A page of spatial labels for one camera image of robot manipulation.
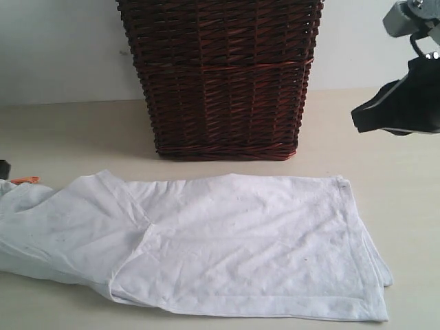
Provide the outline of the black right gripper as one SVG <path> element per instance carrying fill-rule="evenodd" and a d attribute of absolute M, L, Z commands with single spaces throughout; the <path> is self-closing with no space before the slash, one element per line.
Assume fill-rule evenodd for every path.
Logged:
<path fill-rule="evenodd" d="M 410 60 L 403 78 L 382 86 L 372 99 L 352 110 L 351 118 L 359 133 L 439 134 L 439 59 Z"/>

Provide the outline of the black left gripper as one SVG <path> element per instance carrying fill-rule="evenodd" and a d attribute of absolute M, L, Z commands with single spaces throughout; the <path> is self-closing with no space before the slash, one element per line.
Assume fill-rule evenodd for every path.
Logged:
<path fill-rule="evenodd" d="M 2 159 L 0 161 L 0 179 L 8 179 L 10 175 L 11 165 Z"/>

